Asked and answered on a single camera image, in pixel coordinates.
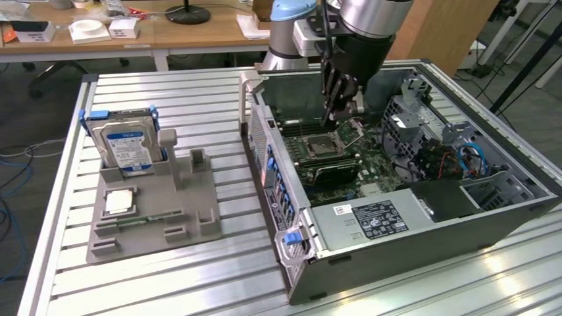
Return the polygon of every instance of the circuit board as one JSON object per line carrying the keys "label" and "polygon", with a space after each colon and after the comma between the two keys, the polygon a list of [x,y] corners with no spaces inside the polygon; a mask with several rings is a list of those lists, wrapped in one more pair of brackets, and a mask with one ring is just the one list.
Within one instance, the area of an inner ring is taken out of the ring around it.
{"label": "circuit board", "polygon": [[403,184],[373,141],[373,132],[355,118],[337,122],[328,133],[284,138],[312,206],[361,198],[368,191],[391,192]]}

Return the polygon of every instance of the blue cable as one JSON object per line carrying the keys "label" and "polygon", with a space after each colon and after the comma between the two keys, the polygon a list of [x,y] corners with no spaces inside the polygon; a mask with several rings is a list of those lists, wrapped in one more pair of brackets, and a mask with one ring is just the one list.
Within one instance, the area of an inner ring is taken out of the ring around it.
{"label": "blue cable", "polygon": [[486,157],[483,156],[483,150],[480,148],[480,146],[478,146],[478,144],[475,143],[464,143],[463,145],[460,145],[456,148],[456,158],[457,158],[457,164],[460,165],[460,168],[464,169],[464,171],[468,171],[470,168],[465,166],[464,162],[463,162],[463,147],[470,147],[472,149],[475,149],[478,155],[480,156],[482,159],[482,168],[483,168],[483,174],[488,173],[488,165],[486,163]]}
{"label": "blue cable", "polygon": [[25,168],[25,179],[21,181],[21,183],[16,186],[16,188],[10,189],[8,192],[0,194],[0,198],[6,198],[9,195],[12,195],[26,183],[26,181],[29,181],[30,177],[32,177],[32,171],[30,171],[30,167],[28,165],[24,165],[21,163],[6,163],[5,161],[0,161],[0,164],[5,165],[5,166],[13,166],[13,167],[21,167]]}
{"label": "blue cable", "polygon": [[4,278],[0,278],[0,284],[1,284],[25,265],[25,243],[24,243],[24,238],[21,237],[21,230],[18,229],[18,224],[17,224],[17,221],[16,221],[14,217],[12,216],[12,214],[5,209],[0,209],[0,213],[2,213],[5,216],[8,216],[9,220],[14,224],[16,237],[17,237],[17,240],[18,240],[18,245],[21,247],[21,255],[18,257],[17,266],[8,272],[8,274],[4,276]]}

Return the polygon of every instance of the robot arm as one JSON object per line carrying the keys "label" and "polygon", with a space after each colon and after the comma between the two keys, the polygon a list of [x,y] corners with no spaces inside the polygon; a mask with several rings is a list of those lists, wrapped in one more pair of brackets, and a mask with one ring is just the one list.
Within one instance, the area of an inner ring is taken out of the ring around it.
{"label": "robot arm", "polygon": [[332,6],[339,3],[339,13],[329,15],[325,0],[321,0],[321,18],[307,18],[309,30],[325,39],[315,43],[321,55],[321,125],[339,112],[353,112],[361,102],[367,81],[384,62],[412,0],[331,1]]}

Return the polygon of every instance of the gray carpet floor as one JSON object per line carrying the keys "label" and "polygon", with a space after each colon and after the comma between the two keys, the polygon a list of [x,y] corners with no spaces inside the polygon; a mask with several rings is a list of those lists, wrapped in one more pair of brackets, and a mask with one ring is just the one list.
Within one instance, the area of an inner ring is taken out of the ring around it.
{"label": "gray carpet floor", "polygon": [[[502,23],[494,22],[486,25],[480,33],[480,40],[490,42]],[[508,41],[522,33],[523,29],[514,26],[507,39],[499,47],[504,50]],[[511,79],[522,68],[524,62],[539,48],[543,38],[532,36],[527,47],[510,66],[503,67],[503,75],[498,75],[486,89],[486,95],[495,100]],[[547,66],[562,54],[562,48],[554,47],[542,60],[540,64],[526,79],[520,89],[532,82]],[[169,58],[170,70],[191,68],[217,68],[224,66],[224,54],[189,55]],[[259,61],[259,53],[239,53],[237,66],[249,66]],[[41,99],[30,99],[26,94],[26,83],[46,69],[48,63],[34,63],[36,71],[24,71],[20,64],[10,64],[6,71],[0,73],[0,147],[9,145],[29,145],[45,140],[65,137],[68,124],[72,119],[76,95],[78,91],[80,76],[70,69],[57,73],[49,82],[45,82],[40,89],[44,92]],[[137,57],[129,59],[129,66],[120,67],[116,59],[98,61],[82,61],[80,64],[94,73],[106,74],[116,72],[145,72],[154,71],[152,59]],[[461,78],[470,78],[470,74],[457,73]],[[457,81],[471,94],[480,92],[475,83],[484,86],[491,76],[475,79],[474,82]],[[522,137],[535,146],[543,155],[562,166],[562,73],[558,73],[543,90],[534,87],[516,100],[516,103],[506,111],[506,116],[512,123]],[[479,97],[480,102],[490,106],[484,96]],[[45,146],[38,154],[52,153],[61,149],[62,144]],[[17,149],[5,150],[1,153],[16,152]],[[14,315],[17,311],[21,291],[24,289],[25,274],[30,264],[34,251],[34,244],[40,234],[42,216],[48,205],[49,193],[54,174],[58,165],[58,156],[38,158],[32,162],[32,178],[21,189],[5,200],[18,222],[21,235],[26,244],[28,260],[24,268],[16,273],[21,276],[18,280],[10,280],[0,284],[0,315]],[[26,158],[9,159],[10,163],[25,163]],[[0,165],[0,184],[17,172],[17,167]],[[18,263],[18,242],[13,231],[0,243],[0,278],[16,267]]]}

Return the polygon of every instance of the metal slotted table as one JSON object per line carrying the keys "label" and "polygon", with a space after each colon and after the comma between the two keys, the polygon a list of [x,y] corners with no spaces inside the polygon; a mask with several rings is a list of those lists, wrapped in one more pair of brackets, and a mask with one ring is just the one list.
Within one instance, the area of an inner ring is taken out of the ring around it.
{"label": "metal slotted table", "polygon": [[237,133],[244,70],[100,75],[81,84],[74,117],[78,109],[154,105],[161,127],[177,131],[177,155],[205,149],[224,236],[101,265],[85,263],[98,153],[73,120],[18,315],[562,313],[562,211],[478,253],[316,302],[287,304]]}

